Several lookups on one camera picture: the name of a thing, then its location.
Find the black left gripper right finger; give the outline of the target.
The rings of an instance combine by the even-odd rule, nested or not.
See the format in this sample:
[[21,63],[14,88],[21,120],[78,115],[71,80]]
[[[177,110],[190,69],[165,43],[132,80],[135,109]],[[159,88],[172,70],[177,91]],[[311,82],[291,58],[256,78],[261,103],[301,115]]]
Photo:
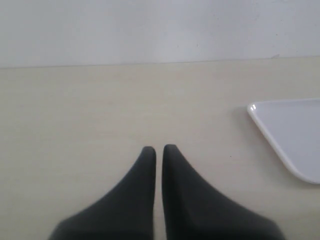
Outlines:
[[169,240],[283,240],[277,224],[211,186],[178,147],[162,157],[162,202]]

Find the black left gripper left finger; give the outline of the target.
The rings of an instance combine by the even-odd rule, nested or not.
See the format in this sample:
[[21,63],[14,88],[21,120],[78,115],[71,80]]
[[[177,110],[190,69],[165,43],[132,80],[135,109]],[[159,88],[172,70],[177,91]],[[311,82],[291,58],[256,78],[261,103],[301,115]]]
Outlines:
[[51,240],[152,240],[156,151],[142,148],[123,179],[100,200],[61,221]]

